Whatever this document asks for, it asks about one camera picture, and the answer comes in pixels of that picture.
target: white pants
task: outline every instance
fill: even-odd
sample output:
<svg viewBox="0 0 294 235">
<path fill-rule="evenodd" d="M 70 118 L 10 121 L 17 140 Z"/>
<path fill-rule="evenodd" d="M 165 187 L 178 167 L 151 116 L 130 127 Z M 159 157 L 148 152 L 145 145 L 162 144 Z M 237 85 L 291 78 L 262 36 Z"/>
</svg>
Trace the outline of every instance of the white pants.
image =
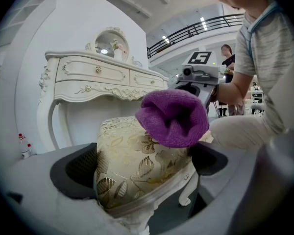
<svg viewBox="0 0 294 235">
<path fill-rule="evenodd" d="M 225 148 L 257 151 L 276 134 L 266 124 L 264 116 L 231 116 L 210 123 L 213 143 Z"/>
</svg>

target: upholstered stool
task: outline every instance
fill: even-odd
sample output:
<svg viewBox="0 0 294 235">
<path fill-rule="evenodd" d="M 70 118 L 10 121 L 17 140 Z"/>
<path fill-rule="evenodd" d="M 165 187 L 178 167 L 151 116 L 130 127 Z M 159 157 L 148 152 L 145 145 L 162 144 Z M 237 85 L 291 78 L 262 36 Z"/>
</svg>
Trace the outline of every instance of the upholstered stool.
<svg viewBox="0 0 294 235">
<path fill-rule="evenodd" d="M 187 151 L 160 145 L 135 117 L 104 121 L 95 171 L 100 204 L 131 231 L 148 234 L 153 211 L 195 173 Z"/>
</svg>

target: gray t-shirt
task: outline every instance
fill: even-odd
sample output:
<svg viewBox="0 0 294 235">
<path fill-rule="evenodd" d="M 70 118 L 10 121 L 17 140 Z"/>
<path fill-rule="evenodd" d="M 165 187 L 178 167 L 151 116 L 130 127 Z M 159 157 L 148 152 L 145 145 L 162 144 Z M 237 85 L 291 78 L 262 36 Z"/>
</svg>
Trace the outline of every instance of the gray t-shirt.
<svg viewBox="0 0 294 235">
<path fill-rule="evenodd" d="M 254 21 L 255 19 L 245 13 L 243 24 L 246 27 Z M 252 34 L 251 49 L 253 58 L 249 56 L 246 41 L 239 31 L 234 70 L 249 76 L 257 75 L 265 95 L 265 122 L 275 133 L 281 133 L 284 125 L 268 92 L 294 60 L 294 28 L 287 15 L 274 12 L 267 16 Z"/>
</svg>

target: drawer knob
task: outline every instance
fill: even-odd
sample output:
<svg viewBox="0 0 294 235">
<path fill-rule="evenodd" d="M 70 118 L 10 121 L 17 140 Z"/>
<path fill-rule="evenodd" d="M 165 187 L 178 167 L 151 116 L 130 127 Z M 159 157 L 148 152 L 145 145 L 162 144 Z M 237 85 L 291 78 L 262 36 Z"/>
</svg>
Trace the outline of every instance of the drawer knob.
<svg viewBox="0 0 294 235">
<path fill-rule="evenodd" d="M 96 72 L 97 72 L 97 73 L 102 72 L 102 68 L 101 68 L 100 66 L 97 66 L 97 67 L 96 67 Z"/>
</svg>

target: black top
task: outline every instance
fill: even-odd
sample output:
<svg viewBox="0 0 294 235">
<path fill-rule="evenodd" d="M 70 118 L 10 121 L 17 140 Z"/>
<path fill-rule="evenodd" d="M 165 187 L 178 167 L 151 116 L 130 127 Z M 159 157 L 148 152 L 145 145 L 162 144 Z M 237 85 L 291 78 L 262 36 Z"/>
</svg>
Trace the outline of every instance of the black top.
<svg viewBox="0 0 294 235">
<path fill-rule="evenodd" d="M 226 59 L 222 64 L 228 67 L 232 63 L 235 63 L 235 54 Z M 225 75 L 225 82 L 230 83 L 232 81 L 232 78 L 233 75 Z"/>
</svg>

